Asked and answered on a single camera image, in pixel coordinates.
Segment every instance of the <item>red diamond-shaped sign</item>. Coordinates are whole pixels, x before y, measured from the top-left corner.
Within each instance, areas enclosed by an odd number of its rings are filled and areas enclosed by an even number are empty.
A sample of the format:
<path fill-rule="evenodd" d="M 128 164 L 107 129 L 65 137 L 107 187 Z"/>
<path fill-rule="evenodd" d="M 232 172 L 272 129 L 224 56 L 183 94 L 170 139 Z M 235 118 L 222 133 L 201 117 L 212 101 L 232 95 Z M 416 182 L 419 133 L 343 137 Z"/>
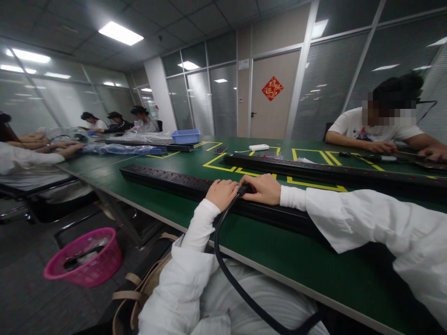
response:
<path fill-rule="evenodd" d="M 273 76 L 262 89 L 262 93 L 265 94 L 268 100 L 272 101 L 283 89 L 284 87 L 280 84 L 278 79 Z"/>

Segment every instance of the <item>blue plastic basket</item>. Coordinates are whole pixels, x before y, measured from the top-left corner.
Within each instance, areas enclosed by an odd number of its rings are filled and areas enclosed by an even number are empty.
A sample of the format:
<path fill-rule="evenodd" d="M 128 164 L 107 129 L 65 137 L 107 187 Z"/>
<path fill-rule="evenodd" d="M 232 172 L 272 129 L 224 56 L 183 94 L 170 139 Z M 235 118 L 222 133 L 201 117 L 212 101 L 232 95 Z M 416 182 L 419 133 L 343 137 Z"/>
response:
<path fill-rule="evenodd" d="M 186 129 L 176 130 L 172 133 L 171 137 L 176 144 L 193 144 L 199 142 L 200 130 L 198 129 Z"/>

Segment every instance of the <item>smartphone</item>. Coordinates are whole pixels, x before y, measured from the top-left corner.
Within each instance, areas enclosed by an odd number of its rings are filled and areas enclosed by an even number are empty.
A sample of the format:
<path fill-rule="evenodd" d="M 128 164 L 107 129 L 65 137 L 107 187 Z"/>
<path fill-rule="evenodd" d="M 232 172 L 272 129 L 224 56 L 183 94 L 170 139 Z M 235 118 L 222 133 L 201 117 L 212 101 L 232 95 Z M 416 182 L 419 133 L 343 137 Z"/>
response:
<path fill-rule="evenodd" d="M 228 149 L 228 147 L 218 147 L 214 153 L 215 154 L 223 154 L 225 151 L 227 151 L 227 149 Z"/>

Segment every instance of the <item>green table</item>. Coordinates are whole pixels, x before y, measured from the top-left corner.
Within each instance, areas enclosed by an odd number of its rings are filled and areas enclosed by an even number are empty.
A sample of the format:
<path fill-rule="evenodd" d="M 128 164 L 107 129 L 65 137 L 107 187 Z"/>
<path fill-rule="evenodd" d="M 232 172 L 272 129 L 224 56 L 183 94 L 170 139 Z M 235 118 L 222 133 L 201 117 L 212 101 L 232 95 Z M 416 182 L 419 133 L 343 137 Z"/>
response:
<path fill-rule="evenodd" d="M 116 211 L 114 199 L 122 200 L 141 211 L 185 232 L 197 203 L 164 191 L 152 189 L 123 179 L 119 168 L 140 164 L 179 172 L 209 180 L 239 180 L 244 173 L 256 171 L 220 165 L 225 155 L 215 155 L 215 148 L 227 146 L 227 153 L 248 150 L 251 144 L 268 144 L 269 151 L 280 152 L 284 159 L 305 157 L 315 163 L 344 165 L 356 168 L 427 175 L 411 166 L 367 165 L 354 158 L 342 158 L 339 151 L 361 150 L 328 145 L 323 142 L 282 141 L 253 138 L 201 136 L 192 153 L 169 152 L 164 157 L 131 157 L 126 160 L 111 156 L 80 157 L 60 165 L 65 171 L 91 184 L 108 202 L 117 221 L 125 221 Z M 351 191 L 342 185 L 317 183 L 285 176 L 277 180 L 298 188 L 316 187 L 340 192 Z M 430 209 L 446 211 L 439 204 L 414 201 Z M 408 286 L 391 266 L 378 273 L 361 252 L 352 250 L 337 255 L 305 236 L 250 220 L 229 215 L 222 230 L 222 251 L 231 257 L 303 292 L 304 294 L 356 319 L 384 334 L 430 333 L 440 328 L 427 309 L 412 296 Z"/>

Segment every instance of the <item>power cord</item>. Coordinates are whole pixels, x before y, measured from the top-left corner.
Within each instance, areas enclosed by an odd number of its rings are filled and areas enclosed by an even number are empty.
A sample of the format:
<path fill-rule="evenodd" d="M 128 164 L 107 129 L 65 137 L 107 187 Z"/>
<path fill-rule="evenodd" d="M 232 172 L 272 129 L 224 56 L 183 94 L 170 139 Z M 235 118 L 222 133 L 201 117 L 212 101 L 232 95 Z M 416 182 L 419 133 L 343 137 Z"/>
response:
<path fill-rule="evenodd" d="M 300 327 L 297 329 L 288 329 L 276 321 L 270 314 L 268 314 L 261 306 L 259 306 L 242 288 L 242 286 L 237 282 L 237 280 L 233 277 L 231 272 L 228 270 L 225 262 L 222 258 L 222 254 L 220 253 L 219 248 L 219 236 L 220 230 L 224 224 L 225 218 L 227 217 L 231 207 L 233 207 L 234 203 L 241 198 L 245 193 L 251 191 L 251 186 L 247 183 L 240 186 L 236 196 L 231 201 L 228 208 L 222 213 L 222 216 L 219 219 L 219 222 L 216 225 L 216 231 L 214 233 L 214 252 L 216 254 L 217 261 L 222 269 L 223 274 L 227 277 L 230 284 L 235 288 L 235 290 L 241 295 L 242 299 L 253 309 L 260 317 L 263 319 L 270 327 L 272 327 L 275 331 L 277 331 L 281 335 L 304 335 L 307 334 L 319 321 L 321 321 L 320 312 L 316 312 L 311 315 Z"/>

